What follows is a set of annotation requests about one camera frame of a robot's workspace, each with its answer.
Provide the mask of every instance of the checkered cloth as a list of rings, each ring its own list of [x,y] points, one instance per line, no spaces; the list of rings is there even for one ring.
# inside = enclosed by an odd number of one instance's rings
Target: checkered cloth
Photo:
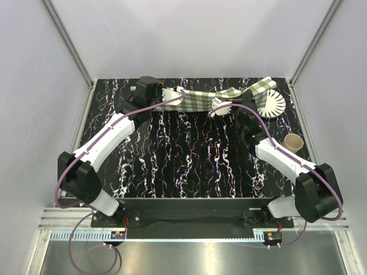
[[[222,101],[227,101],[235,97],[239,97],[247,90],[251,90],[252,96],[255,100],[258,108],[263,108],[266,105],[267,91],[269,89],[276,88],[276,82],[271,80],[270,77],[261,79],[259,82],[251,85],[244,90],[237,90],[235,88],[229,88],[227,90],[213,92],[198,92],[198,91],[185,91],[185,97],[178,105],[163,105],[155,108],[155,111],[182,111],[182,112],[209,112],[212,108],[212,99],[218,98]]]

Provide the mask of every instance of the purple cable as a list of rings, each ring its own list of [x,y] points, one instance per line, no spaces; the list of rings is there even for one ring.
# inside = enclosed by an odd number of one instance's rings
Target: purple cable
[[[292,156],[291,154],[289,154],[287,151],[285,151],[284,149],[282,149],[281,147],[277,147],[275,142],[273,141],[270,133],[269,133],[269,130],[268,128],[266,127],[264,121],[261,119],[261,117],[253,110],[251,109],[250,107],[247,107],[245,105],[242,105],[242,104],[236,104],[236,103],[231,103],[231,104],[226,104],[226,105],[222,105],[222,106],[219,106],[213,110],[211,110],[209,112],[209,116],[211,116],[211,114],[213,112],[215,112],[216,110],[218,109],[221,109],[221,108],[224,108],[224,107],[228,107],[228,106],[234,106],[234,107],[240,107],[242,109],[245,109],[247,111],[249,111],[250,113],[252,113],[257,119],[258,121],[260,122],[261,124],[261,127],[263,127],[264,131],[265,131],[265,134],[267,135],[267,137],[269,138],[271,144],[278,150],[280,151],[281,153],[283,153],[285,156],[289,157],[291,160],[295,161],[296,163],[302,165],[302,162],[300,160],[298,160],[297,158],[295,158],[294,156]],[[342,202],[340,201],[339,199],[339,196],[337,195],[337,193],[334,191],[334,189],[331,187],[331,185],[326,181],[324,180],[324,178],[319,174],[317,173],[315,170],[313,170],[311,167],[309,167],[308,165],[303,165],[304,168],[306,168],[307,170],[309,170],[312,174],[314,174],[325,186],[326,188],[331,192],[331,194],[334,196],[335,200],[337,201],[337,204],[338,204],[338,215],[334,218],[326,218],[326,217],[323,217],[322,219],[325,219],[327,221],[336,221],[338,219],[340,219],[340,217],[342,216],[342,213],[343,213],[343,206],[342,206]]]
[[[302,237],[304,236],[304,233],[306,232],[306,228],[307,228],[307,222],[304,221],[304,227],[302,232],[300,233],[300,235],[297,237],[297,239],[295,239],[294,241],[290,242],[290,243],[286,243],[285,245],[281,245],[281,248],[289,248],[292,245],[295,245],[296,243],[298,243],[300,241],[300,239],[302,239]]]
[[[87,147],[87,151],[86,152],[83,152],[81,153],[75,160],[73,160],[73,162],[65,169],[65,171],[61,174],[60,178],[58,179],[57,181],[57,185],[56,185],[56,188],[55,188],[55,192],[54,192],[54,200],[55,200],[55,205],[59,208],[62,208],[62,209],[66,209],[66,208],[69,208],[69,207],[74,207],[74,206],[77,206],[80,202],[77,201],[75,203],[72,203],[70,205],[62,205],[60,204],[60,202],[58,201],[58,191],[60,189],[60,186],[64,180],[64,178],[66,177],[67,173],[70,172],[70,170],[74,167],[74,165],[83,157],[87,154],[87,152],[89,150],[91,150],[93,148],[93,146],[95,146],[118,122],[120,122],[121,120],[123,120],[125,117],[129,117],[131,115],[134,115],[136,113],[141,113],[141,112],[145,112],[145,111],[149,111],[151,109],[154,109],[156,107],[159,107],[159,106],[162,106],[162,105],[165,105],[165,104],[168,104],[168,103],[171,103],[171,102],[174,102],[176,100],[180,100],[180,99],[183,99],[185,97],[185,91],[184,90],[180,90],[180,93],[181,95],[179,97],[176,97],[175,99],[170,99],[168,101],[163,101],[161,103],[158,103],[158,104],[154,104],[152,106],[149,106],[149,107],[146,107],[146,108],[142,108],[142,109],[139,109],[139,110],[136,110],[136,111],[132,111],[130,113],[127,113],[125,115],[123,115],[122,117],[116,119],[115,122],[111,123],[111,126],[109,128],[107,128],[106,130],[104,130],[92,143],[91,145],[89,145]]]
[[[97,248],[101,248],[101,247],[103,247],[103,246],[105,246],[104,244],[100,244],[100,245],[95,245],[95,246],[93,246],[93,247],[91,247],[91,248],[89,248],[87,251],[85,251],[82,255],[79,255],[79,257],[77,257],[77,258],[75,258],[75,257],[73,257],[73,260],[74,260],[74,262],[77,262],[77,261],[79,261],[80,259],[82,259],[85,255],[87,255],[89,252],[91,252],[92,250],[95,250],[95,249],[97,249]],[[58,262],[58,264],[60,265],[60,266],[68,266],[69,264],[65,264],[64,262],[61,262],[60,261],[60,252],[58,251],[58,250],[56,250],[56,256],[55,256],[55,259],[56,259],[56,261]]]
[[[111,267],[103,272],[103,273],[87,273],[87,272],[84,272],[82,271],[77,265],[76,263],[74,262],[74,259],[73,259],[73,256],[71,254],[71,240],[74,236],[74,233],[75,233],[75,230],[78,228],[78,226],[85,220],[87,219],[88,217],[90,217],[91,215],[93,215],[93,212],[90,212],[88,215],[86,215],[84,218],[82,218],[80,221],[78,221],[78,223],[76,224],[76,226],[74,227],[73,231],[71,232],[70,234],[70,237],[69,237],[69,242],[68,242],[68,250],[69,250],[69,259],[70,259],[70,262],[71,264],[74,266],[74,268],[80,272],[81,274],[84,274],[84,275],[107,275],[109,272],[111,272],[111,270],[115,267],[116,263],[117,263],[117,257],[118,257],[118,250],[116,247],[114,246],[111,246],[111,248],[113,248],[114,252],[115,252],[115,260],[114,260],[114,263],[111,265]]]

